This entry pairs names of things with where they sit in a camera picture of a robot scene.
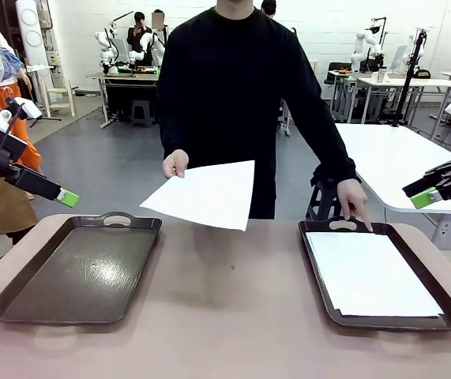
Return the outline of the person right hand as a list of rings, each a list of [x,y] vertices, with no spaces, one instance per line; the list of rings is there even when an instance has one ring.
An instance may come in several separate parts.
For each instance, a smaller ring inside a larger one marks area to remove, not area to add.
[[[174,150],[163,161],[164,177],[169,179],[172,177],[183,178],[189,163],[189,156],[181,149]]]

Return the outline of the person left hand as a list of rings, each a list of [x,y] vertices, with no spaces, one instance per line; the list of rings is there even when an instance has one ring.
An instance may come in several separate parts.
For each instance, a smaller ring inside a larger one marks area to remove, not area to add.
[[[367,196],[356,179],[347,179],[337,184],[336,193],[340,202],[343,217],[360,218],[366,229],[373,232],[372,223],[367,211]]]

